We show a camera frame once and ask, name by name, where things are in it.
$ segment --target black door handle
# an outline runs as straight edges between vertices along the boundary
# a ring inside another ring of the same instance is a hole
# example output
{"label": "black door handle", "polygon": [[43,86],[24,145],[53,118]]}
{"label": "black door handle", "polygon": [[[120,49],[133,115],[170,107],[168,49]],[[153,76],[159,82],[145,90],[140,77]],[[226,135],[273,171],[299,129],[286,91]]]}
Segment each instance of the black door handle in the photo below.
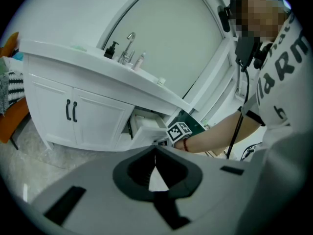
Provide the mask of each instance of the black door handle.
{"label": "black door handle", "polygon": [[66,105],[66,107],[65,107],[65,111],[66,111],[66,113],[67,113],[67,119],[71,121],[72,119],[68,116],[68,105],[69,105],[69,104],[70,104],[70,100],[68,99],[68,100],[67,100],[67,105]]}
{"label": "black door handle", "polygon": [[77,122],[76,116],[75,116],[75,107],[77,106],[77,102],[73,103],[73,121]]}

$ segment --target marble tile floor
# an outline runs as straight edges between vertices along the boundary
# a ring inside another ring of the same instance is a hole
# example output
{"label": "marble tile floor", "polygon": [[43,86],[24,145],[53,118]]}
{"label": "marble tile floor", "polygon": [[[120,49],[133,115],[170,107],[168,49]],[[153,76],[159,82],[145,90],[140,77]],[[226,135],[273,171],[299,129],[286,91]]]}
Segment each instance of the marble tile floor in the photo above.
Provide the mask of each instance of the marble tile floor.
{"label": "marble tile floor", "polygon": [[55,144],[53,151],[47,150],[30,117],[20,124],[13,139],[19,150],[9,141],[0,142],[0,174],[9,190],[26,198],[27,202],[47,186],[59,180],[78,166],[114,152],[87,151]]}

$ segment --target chrome faucet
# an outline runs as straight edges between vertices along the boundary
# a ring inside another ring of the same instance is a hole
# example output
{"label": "chrome faucet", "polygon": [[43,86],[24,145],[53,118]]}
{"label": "chrome faucet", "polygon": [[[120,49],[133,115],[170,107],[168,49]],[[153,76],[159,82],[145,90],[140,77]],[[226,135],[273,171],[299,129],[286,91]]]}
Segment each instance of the chrome faucet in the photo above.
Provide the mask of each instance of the chrome faucet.
{"label": "chrome faucet", "polygon": [[127,37],[127,39],[130,39],[130,42],[127,45],[126,49],[122,52],[122,55],[118,59],[118,62],[120,64],[124,64],[124,62],[130,63],[130,61],[132,60],[132,57],[133,57],[135,51],[133,50],[129,56],[127,56],[127,52],[129,50],[129,48],[131,47],[133,41],[135,40],[135,37],[136,37],[136,33],[134,33],[134,32],[129,34],[129,36]]}

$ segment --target white countertop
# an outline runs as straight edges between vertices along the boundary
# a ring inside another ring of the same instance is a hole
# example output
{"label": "white countertop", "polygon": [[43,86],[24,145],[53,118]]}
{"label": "white countertop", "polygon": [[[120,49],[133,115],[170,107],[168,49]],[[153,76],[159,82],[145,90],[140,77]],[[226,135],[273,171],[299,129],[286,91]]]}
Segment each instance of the white countertop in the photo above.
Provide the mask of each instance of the white countertop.
{"label": "white countertop", "polygon": [[97,56],[88,52],[67,46],[43,43],[31,40],[21,40],[20,51],[28,54],[52,58],[58,61],[76,65],[101,75],[113,78],[122,83],[133,86],[148,94],[176,105],[188,111],[189,104],[166,87],[161,87],[147,76],[145,71],[136,72],[114,60],[104,56]]}

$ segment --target drawer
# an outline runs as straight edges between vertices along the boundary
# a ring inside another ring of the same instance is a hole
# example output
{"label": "drawer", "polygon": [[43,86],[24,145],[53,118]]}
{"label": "drawer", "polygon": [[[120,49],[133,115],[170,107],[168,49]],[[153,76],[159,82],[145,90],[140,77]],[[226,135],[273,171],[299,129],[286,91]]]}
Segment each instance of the drawer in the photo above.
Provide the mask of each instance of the drawer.
{"label": "drawer", "polygon": [[130,149],[151,145],[167,137],[163,119],[155,113],[135,109],[130,118],[133,140]]}

